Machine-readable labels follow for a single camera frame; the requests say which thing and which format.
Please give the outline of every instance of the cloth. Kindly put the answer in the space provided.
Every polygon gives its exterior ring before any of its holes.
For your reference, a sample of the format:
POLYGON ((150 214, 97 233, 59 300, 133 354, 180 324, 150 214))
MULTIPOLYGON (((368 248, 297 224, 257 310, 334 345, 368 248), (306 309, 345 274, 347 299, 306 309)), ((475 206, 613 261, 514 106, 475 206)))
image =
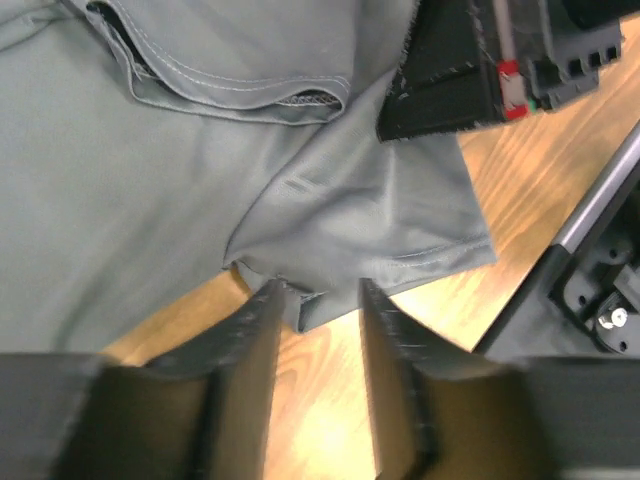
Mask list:
POLYGON ((234 264, 307 331, 492 261, 455 137, 375 136, 413 7, 4 0, 0 350, 99 350, 234 264))

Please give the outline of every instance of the wooden table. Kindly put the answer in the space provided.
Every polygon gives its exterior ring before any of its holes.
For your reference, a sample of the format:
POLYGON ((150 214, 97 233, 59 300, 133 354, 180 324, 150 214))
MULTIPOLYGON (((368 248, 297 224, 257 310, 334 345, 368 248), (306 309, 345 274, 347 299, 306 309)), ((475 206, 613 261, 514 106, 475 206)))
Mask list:
MULTIPOLYGON (((554 115, 460 137, 500 260, 397 295, 401 308, 473 348, 640 118, 640 19, 600 92, 554 115)), ((248 297, 225 273, 108 351, 140 364, 224 318, 248 297)), ((348 314, 282 335, 265 478, 374 478, 360 332, 348 314)))

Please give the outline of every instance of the white stitching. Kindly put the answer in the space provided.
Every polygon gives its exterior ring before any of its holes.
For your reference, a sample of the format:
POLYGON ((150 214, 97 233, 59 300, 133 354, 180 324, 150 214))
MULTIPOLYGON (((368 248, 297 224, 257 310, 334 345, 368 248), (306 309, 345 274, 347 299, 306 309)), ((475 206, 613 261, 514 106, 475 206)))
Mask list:
POLYGON ((317 76, 317 77, 312 77, 312 76, 303 76, 303 77, 285 77, 285 78, 273 78, 273 79, 261 79, 261 80, 239 80, 239 79, 233 79, 233 78, 225 78, 225 77, 220 77, 220 76, 215 76, 215 75, 211 75, 205 72, 200 72, 199 70, 196 70, 194 68, 188 67, 182 63, 180 63, 179 61, 177 61, 175 58, 171 57, 171 55, 169 55, 164 49, 162 49, 162 47, 160 47, 157 43, 153 42, 145 32, 143 32, 141 29, 139 29, 138 27, 136 27, 133 18, 131 18, 131 15, 129 15, 129 12, 127 11, 126 7, 120 3, 120 0, 113 0, 115 3, 117 3, 120 6, 120 9, 122 10, 122 13, 125 15, 125 17, 128 19, 128 22, 131 24, 131 28, 133 28, 136 33, 138 33, 138 35, 140 35, 140 39, 145 43, 145 45, 147 45, 147 47, 149 48, 149 50, 151 50, 153 52, 153 54, 158 58, 158 60, 160 60, 162 63, 164 63, 167 67, 169 67, 171 70, 175 71, 176 73, 178 73, 179 75, 182 75, 183 77, 191 80, 194 83, 197 83, 199 85, 204 85, 207 87, 212 87, 212 88, 218 88, 220 90, 233 90, 233 91, 238 91, 238 92, 251 92, 251 91, 258 91, 258 90, 265 90, 267 88, 271 88, 271 87, 276 87, 279 85, 284 85, 287 83, 291 83, 297 80, 329 80, 332 82, 336 82, 337 84, 339 84, 342 88, 344 88, 344 90, 349 93, 349 86, 350 83, 349 81, 341 76, 335 76, 335 77, 327 77, 327 76, 317 76), (175 62, 176 64, 185 67, 189 70, 192 70, 194 72, 200 73, 202 75, 211 77, 211 78, 217 78, 219 80, 227 80, 227 81, 231 81, 231 82, 237 82, 237 83, 259 83, 259 82, 269 82, 269 81, 275 81, 275 80, 282 80, 278 83, 273 83, 270 85, 265 85, 263 87, 256 87, 256 88, 233 88, 233 87, 223 87, 220 85, 214 85, 211 83, 206 83, 206 82, 202 82, 200 80, 196 80, 195 78, 192 78, 190 76, 188 76, 186 73, 180 71, 179 69, 177 69, 176 67, 174 67, 173 65, 170 65, 164 58, 162 58, 160 56, 160 54, 158 52, 156 52, 154 50, 154 48, 149 44, 149 42, 153 43, 159 50, 161 50, 169 59, 171 59, 173 62, 175 62))

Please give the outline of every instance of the garment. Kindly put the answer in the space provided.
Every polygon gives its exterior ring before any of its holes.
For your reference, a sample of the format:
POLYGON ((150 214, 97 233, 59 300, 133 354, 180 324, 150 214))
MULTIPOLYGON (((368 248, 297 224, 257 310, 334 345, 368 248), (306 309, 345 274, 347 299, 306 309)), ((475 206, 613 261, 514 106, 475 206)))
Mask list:
POLYGON ((297 331, 492 261, 454 137, 380 144, 412 0, 5 0, 0 350, 96 351, 237 265, 297 331))

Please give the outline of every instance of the screw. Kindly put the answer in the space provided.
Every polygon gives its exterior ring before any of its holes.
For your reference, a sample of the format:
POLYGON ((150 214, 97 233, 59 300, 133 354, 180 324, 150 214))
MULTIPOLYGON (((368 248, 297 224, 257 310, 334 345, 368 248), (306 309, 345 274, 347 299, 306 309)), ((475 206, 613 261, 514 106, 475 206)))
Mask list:
POLYGON ((622 328, 627 323, 629 317, 628 312, 624 308, 616 308, 612 312, 607 312, 598 318, 598 322, 602 328, 611 330, 612 328, 622 328))

